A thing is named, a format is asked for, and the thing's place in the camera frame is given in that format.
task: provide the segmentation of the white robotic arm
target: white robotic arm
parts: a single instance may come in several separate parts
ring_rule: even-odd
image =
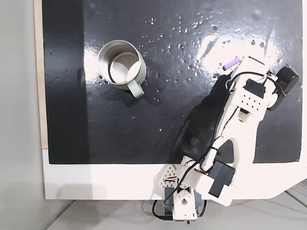
[[[262,62],[250,56],[242,58],[226,83],[229,94],[204,157],[196,161],[185,156],[176,169],[175,189],[167,188],[165,202],[173,199],[174,220],[197,219],[199,196],[196,198],[195,194],[198,193],[230,205],[233,188],[248,180],[259,122],[266,110],[274,110],[281,103],[298,78],[290,67],[284,67],[274,76]],[[218,149],[227,140],[234,146],[232,167],[215,160]]]

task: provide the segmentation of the black surface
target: black surface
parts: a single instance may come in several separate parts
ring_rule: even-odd
[[[290,64],[302,76],[301,0],[43,0],[43,27],[52,164],[179,163],[202,154],[225,93],[219,62],[242,50],[263,53],[274,73]],[[139,99],[97,75],[95,56],[116,39],[144,55]],[[260,123],[255,163],[299,160],[301,86]],[[233,161],[231,147],[219,159]]]

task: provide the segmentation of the mug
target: mug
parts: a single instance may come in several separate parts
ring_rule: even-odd
[[[139,51],[129,42],[115,40],[102,47],[98,54],[101,77],[134,97],[144,95],[141,84],[146,77],[146,64]]]

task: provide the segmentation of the mug handle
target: mug handle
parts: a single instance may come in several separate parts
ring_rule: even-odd
[[[144,91],[140,85],[136,83],[135,80],[128,84],[128,87],[135,98],[139,98],[144,95]]]

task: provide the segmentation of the mug rim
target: mug rim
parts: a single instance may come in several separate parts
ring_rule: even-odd
[[[133,47],[133,49],[136,51],[136,53],[137,53],[137,55],[138,55],[138,58],[139,58],[139,61],[138,61],[138,62],[139,62],[139,71],[138,71],[138,73],[135,75],[135,77],[134,77],[133,79],[131,79],[130,81],[127,81],[127,82],[125,82],[125,83],[115,83],[115,82],[112,82],[112,81],[107,80],[107,79],[103,76],[103,74],[101,73],[101,70],[100,70],[100,67],[99,67],[99,58],[100,58],[100,55],[101,55],[102,51],[103,51],[108,45],[110,45],[111,43],[114,43],[114,42],[124,42],[124,43],[130,45],[130,46]],[[137,76],[139,75],[139,73],[140,73],[140,71],[141,71],[142,57],[141,57],[141,54],[139,53],[139,51],[138,51],[138,50],[134,47],[134,45],[131,44],[130,42],[127,42],[127,41],[125,41],[125,40],[113,40],[113,41],[110,41],[110,42],[106,43],[106,44],[101,48],[101,50],[99,51],[99,53],[98,53],[98,55],[97,55],[97,61],[98,61],[98,70],[99,70],[99,74],[100,74],[100,76],[101,76],[104,80],[106,80],[107,82],[109,82],[109,83],[112,84],[112,85],[127,85],[127,84],[133,82],[133,81],[137,78]]]

